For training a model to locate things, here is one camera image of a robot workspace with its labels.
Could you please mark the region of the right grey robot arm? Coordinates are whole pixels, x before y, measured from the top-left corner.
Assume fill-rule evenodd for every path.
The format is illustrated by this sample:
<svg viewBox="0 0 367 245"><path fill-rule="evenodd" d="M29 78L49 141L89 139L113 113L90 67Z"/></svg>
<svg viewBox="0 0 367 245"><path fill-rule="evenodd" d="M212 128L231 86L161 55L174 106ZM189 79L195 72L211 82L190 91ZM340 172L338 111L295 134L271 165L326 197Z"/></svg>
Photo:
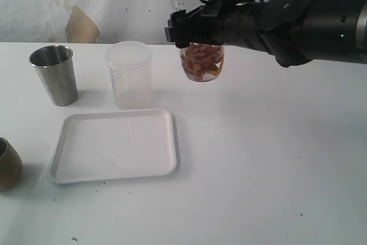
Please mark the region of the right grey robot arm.
<svg viewBox="0 0 367 245"><path fill-rule="evenodd" d="M168 42L231 45L273 55L282 67L312 60L366 63L366 0L269 0L171 14Z"/></svg>

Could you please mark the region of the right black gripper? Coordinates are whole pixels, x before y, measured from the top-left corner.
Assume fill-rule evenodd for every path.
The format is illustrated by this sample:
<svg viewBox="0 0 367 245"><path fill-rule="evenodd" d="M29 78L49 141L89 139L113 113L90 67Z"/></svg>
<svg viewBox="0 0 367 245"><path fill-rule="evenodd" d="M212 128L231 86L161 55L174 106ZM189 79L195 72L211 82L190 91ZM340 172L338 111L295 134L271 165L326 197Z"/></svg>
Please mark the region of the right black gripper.
<svg viewBox="0 0 367 245"><path fill-rule="evenodd" d="M228 45L224 31L228 11L229 0L208 0L189 11L174 11L165 27L166 41L178 49L187 48L191 43Z"/></svg>

